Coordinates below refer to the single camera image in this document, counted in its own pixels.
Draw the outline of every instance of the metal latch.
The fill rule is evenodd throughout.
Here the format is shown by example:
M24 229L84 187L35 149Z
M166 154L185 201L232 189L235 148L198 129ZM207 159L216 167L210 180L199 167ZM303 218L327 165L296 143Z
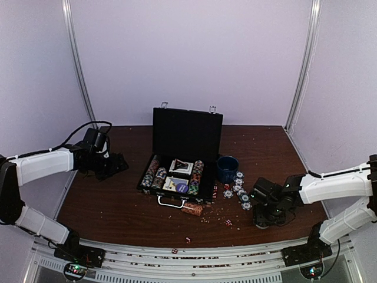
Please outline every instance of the metal latch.
M169 102L164 101L164 102L161 103L160 108L166 109L168 104L169 104Z
M216 106L214 106L214 105L210 106L210 113L211 114L216 114Z

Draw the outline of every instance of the blue cup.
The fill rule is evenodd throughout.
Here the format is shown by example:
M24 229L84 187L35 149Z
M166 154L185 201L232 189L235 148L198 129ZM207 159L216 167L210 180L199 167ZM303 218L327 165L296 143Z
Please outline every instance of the blue cup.
M238 171L239 162L233 156L222 156L217 160L217 180L230 184Z

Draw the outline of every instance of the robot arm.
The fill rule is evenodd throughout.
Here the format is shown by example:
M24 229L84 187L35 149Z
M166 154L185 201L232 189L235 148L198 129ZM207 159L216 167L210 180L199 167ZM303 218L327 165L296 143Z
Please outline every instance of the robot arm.
M253 208L254 224L259 228L285 225L286 213L294 213L298 206L347 196L361 198L334 218L316 224L306 245L282 251L287 266L316 260L331 255L330 244L342 236L377 221L377 155L347 170L290 176L283 186L259 178L251 192L259 202Z
M67 260L85 258L89 265L100 266L102 251L79 244L75 231L28 207L19 194L19 187L33 180L59 172L79 170L95 173L98 180L128 169L122 154L107 152L108 136L96 129L88 129L84 139L75 144L23 158L0 156L0 220L3 225L15 225L41 236L58 247L55 256Z

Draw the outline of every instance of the purple wall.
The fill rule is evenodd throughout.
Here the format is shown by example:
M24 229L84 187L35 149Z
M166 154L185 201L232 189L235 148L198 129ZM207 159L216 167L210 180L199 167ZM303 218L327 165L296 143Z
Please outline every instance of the purple wall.
M324 1L318 44L293 139L316 172L356 166L377 153L377 2ZM333 216L355 199L325 202ZM351 234L368 282L377 278L377 229Z
M88 120L60 0L0 1L0 154L61 143ZM54 216L69 173L21 188L22 199ZM21 282L33 237L0 226L0 282Z
M283 125L312 1L73 1L95 114L151 124L152 108L207 111L225 124Z

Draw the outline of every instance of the brown table surface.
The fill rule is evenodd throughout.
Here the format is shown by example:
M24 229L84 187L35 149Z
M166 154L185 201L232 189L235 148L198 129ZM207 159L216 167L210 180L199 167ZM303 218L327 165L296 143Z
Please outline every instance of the brown table surface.
M58 217L82 238L171 248L253 245L308 236L314 224L326 219L321 203L315 203L298 208L297 218L284 227L258 229L252 225L252 210L242 210L236 196L224 199L221 185L202 217L161 207L156 196L136 189L151 156L152 128L113 127L110 139L111 151L123 153L130 168L103 182L77 174ZM283 184L289 175L305 173L281 127L223 126L220 153L238 158L247 191L258 177ZM225 225L227 219L233 226Z

